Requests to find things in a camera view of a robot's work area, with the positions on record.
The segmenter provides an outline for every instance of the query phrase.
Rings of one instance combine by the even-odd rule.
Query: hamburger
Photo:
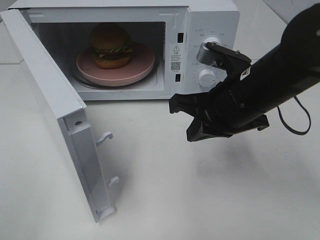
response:
[[[98,24],[90,33],[92,60],[103,69],[117,69],[127,65],[133,53],[127,31],[115,23]]]

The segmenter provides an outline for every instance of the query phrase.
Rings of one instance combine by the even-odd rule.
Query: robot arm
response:
[[[227,77],[209,92],[175,94],[169,100],[170,113],[194,117],[187,140],[261,131],[269,127],[266,112],[320,82],[320,3],[292,19],[280,44],[253,65],[214,42],[201,45],[197,60],[226,70]]]

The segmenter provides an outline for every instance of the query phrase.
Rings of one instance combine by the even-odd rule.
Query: qr code sticker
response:
[[[180,71],[181,62],[180,61],[172,61],[171,62],[171,71]]]

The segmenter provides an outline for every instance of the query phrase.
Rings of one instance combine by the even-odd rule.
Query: sticker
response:
[[[184,48],[184,43],[170,44],[170,71],[173,73],[180,73],[182,71]]]
[[[240,76],[240,81],[242,79],[244,79],[245,77],[249,76],[250,75],[250,71],[251,71],[251,66],[249,68],[247,68],[246,70],[244,70],[243,73],[241,73],[241,76]]]

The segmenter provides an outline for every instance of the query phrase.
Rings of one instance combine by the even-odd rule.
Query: black cable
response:
[[[310,128],[311,128],[311,117],[310,117],[310,113],[308,112],[308,110],[301,104],[301,102],[299,101],[299,99],[295,96],[294,97],[294,100],[296,100],[296,102],[299,104],[299,106],[305,111],[306,115],[308,116],[308,119],[309,119],[309,127],[306,131],[297,131],[297,130],[294,130],[293,128],[291,128],[284,120],[284,118],[282,117],[282,114],[281,114],[281,111],[280,111],[280,108],[279,106],[277,106],[278,108],[278,113],[279,113],[279,117],[280,117],[280,120],[282,122],[282,124],[284,125],[284,127],[286,129],[288,129],[291,133],[293,134],[296,134],[296,135],[300,135],[300,136],[303,136],[303,135],[306,135]]]

